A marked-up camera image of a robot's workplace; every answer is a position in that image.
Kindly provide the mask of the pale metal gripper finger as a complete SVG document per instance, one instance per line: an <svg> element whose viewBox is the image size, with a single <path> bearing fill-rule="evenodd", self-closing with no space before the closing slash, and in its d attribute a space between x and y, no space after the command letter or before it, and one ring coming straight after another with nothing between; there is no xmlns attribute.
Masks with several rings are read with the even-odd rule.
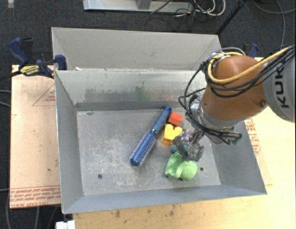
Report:
<svg viewBox="0 0 296 229"><path fill-rule="evenodd" d="M172 141L172 152L185 153L186 148L190 145L191 145L191 142L188 136L179 135L175 137L174 140Z"/></svg>
<svg viewBox="0 0 296 229"><path fill-rule="evenodd" d="M203 154L205 147L201 145L190 145L186 148L183 160L198 162Z"/></svg>

